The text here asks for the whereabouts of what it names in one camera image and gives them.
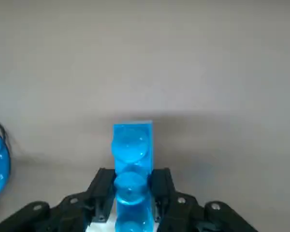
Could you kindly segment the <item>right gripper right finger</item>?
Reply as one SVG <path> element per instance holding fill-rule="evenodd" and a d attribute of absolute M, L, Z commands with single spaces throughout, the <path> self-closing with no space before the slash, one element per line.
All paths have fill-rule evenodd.
<path fill-rule="evenodd" d="M 196 198 L 175 189 L 169 168 L 154 169 L 149 178 L 158 232 L 257 232 L 229 205 Z"/>

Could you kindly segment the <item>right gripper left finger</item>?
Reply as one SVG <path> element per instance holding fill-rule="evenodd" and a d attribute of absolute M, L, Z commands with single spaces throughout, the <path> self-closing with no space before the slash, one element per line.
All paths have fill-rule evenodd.
<path fill-rule="evenodd" d="M 100 168 L 88 189 L 66 196 L 58 205 L 28 203 L 0 222 L 0 232 L 84 232 L 106 223 L 115 198 L 113 169 Z"/>

